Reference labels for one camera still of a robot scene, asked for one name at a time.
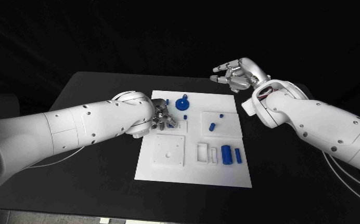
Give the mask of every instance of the floor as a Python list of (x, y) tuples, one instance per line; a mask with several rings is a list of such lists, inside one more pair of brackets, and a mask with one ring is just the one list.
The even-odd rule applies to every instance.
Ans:
[[(0, 209), (0, 224), (99, 224), (99, 218), (41, 214)], [(109, 219), (108, 224), (158, 224), (158, 222)]]

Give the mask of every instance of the black table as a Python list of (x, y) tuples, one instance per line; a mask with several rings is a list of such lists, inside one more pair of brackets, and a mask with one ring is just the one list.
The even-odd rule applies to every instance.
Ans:
[[(208, 78), (77, 72), (50, 108), (103, 101), (128, 90), (234, 94)], [(17, 173), (0, 187), (0, 208), (189, 223), (358, 223), (360, 199), (323, 156), (288, 125), (268, 129), (235, 96), (252, 188), (134, 180), (141, 139), (121, 135), (60, 163)], [(53, 162), (73, 151), (41, 161)]]

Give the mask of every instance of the blue cylinder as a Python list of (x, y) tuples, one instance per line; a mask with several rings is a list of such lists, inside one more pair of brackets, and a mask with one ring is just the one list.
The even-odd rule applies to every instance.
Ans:
[(174, 107), (179, 111), (183, 111), (189, 108), (187, 95), (183, 94), (182, 98), (179, 98), (174, 102)]
[(215, 128), (215, 124), (210, 123), (208, 130), (209, 130), (209, 131), (213, 131), (213, 128)]
[(241, 161), (241, 157), (239, 157), (239, 149), (238, 148), (234, 149), (234, 154), (235, 154), (236, 163), (241, 163), (242, 161)]
[(221, 146), (222, 164), (232, 164), (231, 149), (228, 145)]

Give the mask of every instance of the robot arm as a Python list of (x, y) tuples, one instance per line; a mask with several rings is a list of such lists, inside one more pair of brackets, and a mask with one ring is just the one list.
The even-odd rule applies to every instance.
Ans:
[(255, 114), (270, 128), (287, 123), (303, 141), (360, 169), (360, 117), (309, 100), (290, 82), (271, 80), (248, 58), (213, 68), (213, 72), (221, 70), (225, 77), (210, 76), (212, 81), (229, 84), (235, 93), (254, 88), (242, 103), (248, 116)]
[(163, 99), (150, 100), (134, 91), (114, 99), (0, 120), (0, 185), (51, 155), (122, 133), (140, 138), (150, 127), (176, 125)]

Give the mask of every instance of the robotic hand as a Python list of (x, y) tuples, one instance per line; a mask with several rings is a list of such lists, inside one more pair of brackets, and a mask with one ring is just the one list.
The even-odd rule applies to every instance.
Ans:
[(251, 98), (241, 104), (248, 116), (257, 115), (274, 128), (287, 123), (299, 138), (360, 169), (360, 117), (317, 100), (309, 100), (288, 82), (271, 80), (248, 58), (213, 68), (225, 76), (209, 79), (228, 84), (232, 92), (252, 86)]
[(122, 133), (176, 126), (163, 99), (127, 91), (111, 100), (0, 120), (0, 185), (24, 168), (64, 151)]

